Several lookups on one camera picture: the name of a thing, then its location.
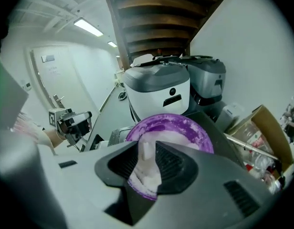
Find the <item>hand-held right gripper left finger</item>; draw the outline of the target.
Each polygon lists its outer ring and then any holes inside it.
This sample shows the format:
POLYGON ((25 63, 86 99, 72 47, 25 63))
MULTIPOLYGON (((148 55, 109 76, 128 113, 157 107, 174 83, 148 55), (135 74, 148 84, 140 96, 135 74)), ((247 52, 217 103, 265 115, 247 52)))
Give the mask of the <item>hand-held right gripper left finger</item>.
POLYGON ((127 179, 112 172, 115 157, 129 159, 136 142, 70 156, 37 146, 37 223, 47 229, 133 229, 126 204, 127 179))

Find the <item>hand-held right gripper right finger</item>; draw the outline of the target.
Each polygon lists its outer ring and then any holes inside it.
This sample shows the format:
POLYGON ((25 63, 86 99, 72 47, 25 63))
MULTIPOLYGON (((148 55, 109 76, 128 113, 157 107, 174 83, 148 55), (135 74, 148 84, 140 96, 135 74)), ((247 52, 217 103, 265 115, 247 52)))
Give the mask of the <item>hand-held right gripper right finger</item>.
POLYGON ((162 183, 139 229, 250 229, 275 197, 228 158, 156 142, 162 183))

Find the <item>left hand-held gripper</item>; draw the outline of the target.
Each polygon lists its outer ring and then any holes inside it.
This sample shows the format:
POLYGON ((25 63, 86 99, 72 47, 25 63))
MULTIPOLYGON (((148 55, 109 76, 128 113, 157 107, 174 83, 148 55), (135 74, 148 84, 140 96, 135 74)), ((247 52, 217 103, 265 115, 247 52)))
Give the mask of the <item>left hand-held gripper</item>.
POLYGON ((92 130, 91 118, 90 111, 77 114, 71 108, 49 110, 49 124, 66 138, 68 147, 76 145, 92 130))

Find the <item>purple detergent powder tub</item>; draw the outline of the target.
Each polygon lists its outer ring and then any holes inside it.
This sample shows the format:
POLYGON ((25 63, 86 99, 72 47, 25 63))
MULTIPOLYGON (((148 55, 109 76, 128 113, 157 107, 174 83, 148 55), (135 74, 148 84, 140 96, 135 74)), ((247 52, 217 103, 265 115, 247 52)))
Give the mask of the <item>purple detergent powder tub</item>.
POLYGON ((157 199, 162 179, 156 165, 156 141, 164 141, 214 153, 206 131, 193 120, 178 114, 157 114, 137 123, 126 141, 138 141, 138 162, 128 179, 130 187, 149 200, 157 199))

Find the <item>person's left forearm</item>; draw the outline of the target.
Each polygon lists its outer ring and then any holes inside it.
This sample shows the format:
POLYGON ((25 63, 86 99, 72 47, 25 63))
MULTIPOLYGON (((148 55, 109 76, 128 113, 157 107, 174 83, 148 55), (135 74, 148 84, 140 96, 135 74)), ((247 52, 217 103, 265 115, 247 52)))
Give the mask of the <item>person's left forearm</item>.
POLYGON ((61 135, 56 129, 52 130, 43 130, 45 134, 49 137, 53 148, 59 146, 66 138, 61 135))

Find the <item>white door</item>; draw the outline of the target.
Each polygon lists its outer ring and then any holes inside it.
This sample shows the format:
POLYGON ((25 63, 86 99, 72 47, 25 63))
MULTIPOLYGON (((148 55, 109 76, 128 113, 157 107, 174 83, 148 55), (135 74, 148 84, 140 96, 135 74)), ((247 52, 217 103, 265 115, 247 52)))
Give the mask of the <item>white door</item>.
POLYGON ((86 90, 74 61, 66 46, 34 47, 30 51, 31 63, 40 90, 45 97, 46 108, 55 108, 53 95, 62 99, 65 108, 76 113, 90 111, 95 122, 99 111, 86 90))

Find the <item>thin metal rod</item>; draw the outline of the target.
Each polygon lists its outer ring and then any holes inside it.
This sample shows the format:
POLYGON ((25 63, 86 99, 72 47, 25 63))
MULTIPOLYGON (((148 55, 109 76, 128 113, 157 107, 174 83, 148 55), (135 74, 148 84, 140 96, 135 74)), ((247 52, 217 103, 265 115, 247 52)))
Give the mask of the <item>thin metal rod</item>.
POLYGON ((251 151, 253 151, 253 152, 256 152, 256 153, 258 153, 258 154, 260 154, 260 155, 264 155, 264 156, 267 156, 267 157, 269 157, 269 158, 272 158, 273 160, 277 160, 277 161, 279 161, 279 158, 277 158, 276 156, 274 156, 274 155, 272 155, 272 154, 270 154, 270 153, 268 153, 268 152, 266 152, 266 151, 263 151, 263 150, 261 150, 261 149, 255 148, 255 147, 253 147, 252 145, 250 145, 250 144, 248 144, 248 143, 246 143, 246 142, 243 142, 243 141, 241 141, 241 140, 238 140, 237 138, 235 138, 235 137, 233 137, 233 136, 231 136, 231 135, 229 135, 229 134, 224 133, 224 135, 226 136, 226 138, 227 138, 229 141, 233 142, 233 143, 236 144, 236 145, 241 146, 243 149, 248 149, 248 150, 251 150, 251 151))

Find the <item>white and black robot machine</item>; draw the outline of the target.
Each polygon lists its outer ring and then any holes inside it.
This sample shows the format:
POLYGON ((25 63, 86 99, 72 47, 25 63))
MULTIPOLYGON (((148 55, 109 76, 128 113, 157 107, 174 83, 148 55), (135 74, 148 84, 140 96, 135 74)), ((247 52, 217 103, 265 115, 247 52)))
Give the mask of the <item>white and black robot machine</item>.
POLYGON ((136 122, 157 114, 181 115, 189 108, 190 76, 182 64, 149 62, 134 66, 125 71, 123 82, 136 122))

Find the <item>white plastic box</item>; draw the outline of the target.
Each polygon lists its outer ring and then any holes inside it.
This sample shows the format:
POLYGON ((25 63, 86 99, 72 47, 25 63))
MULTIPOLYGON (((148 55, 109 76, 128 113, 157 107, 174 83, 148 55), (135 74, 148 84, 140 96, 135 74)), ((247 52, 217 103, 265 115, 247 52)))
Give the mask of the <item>white plastic box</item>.
POLYGON ((237 123, 243 112, 244 107, 238 103, 232 103, 224 106, 215 121, 216 127, 222 132, 225 132, 237 123))

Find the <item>large open cardboard box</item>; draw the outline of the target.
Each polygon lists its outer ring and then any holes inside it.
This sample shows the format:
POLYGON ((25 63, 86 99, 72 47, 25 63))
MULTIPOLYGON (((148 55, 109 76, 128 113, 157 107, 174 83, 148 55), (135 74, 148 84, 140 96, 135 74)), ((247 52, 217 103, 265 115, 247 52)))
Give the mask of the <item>large open cardboard box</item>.
POLYGON ((269 157, 247 148, 241 149, 246 164, 260 171, 269 170, 276 179, 283 176, 294 163, 290 144, 283 129, 264 105, 227 130, 226 134, 272 155, 269 157))

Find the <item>grey robot machine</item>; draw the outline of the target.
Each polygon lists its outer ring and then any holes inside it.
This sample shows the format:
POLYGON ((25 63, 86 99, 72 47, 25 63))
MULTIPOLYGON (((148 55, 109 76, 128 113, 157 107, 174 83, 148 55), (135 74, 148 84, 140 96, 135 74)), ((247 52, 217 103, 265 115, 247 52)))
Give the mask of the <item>grey robot machine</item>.
POLYGON ((222 99, 226 67, 211 56, 180 57, 190 75, 190 94, 200 106, 207 106, 222 99))

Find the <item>brown wooden staircase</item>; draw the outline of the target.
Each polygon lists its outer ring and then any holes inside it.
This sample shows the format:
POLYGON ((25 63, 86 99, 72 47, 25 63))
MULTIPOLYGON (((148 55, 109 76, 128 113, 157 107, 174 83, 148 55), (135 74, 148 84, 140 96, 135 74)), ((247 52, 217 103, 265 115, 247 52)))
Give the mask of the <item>brown wooden staircase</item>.
POLYGON ((124 70, 135 58, 190 55, 190 43, 224 0, 106 0, 124 70))

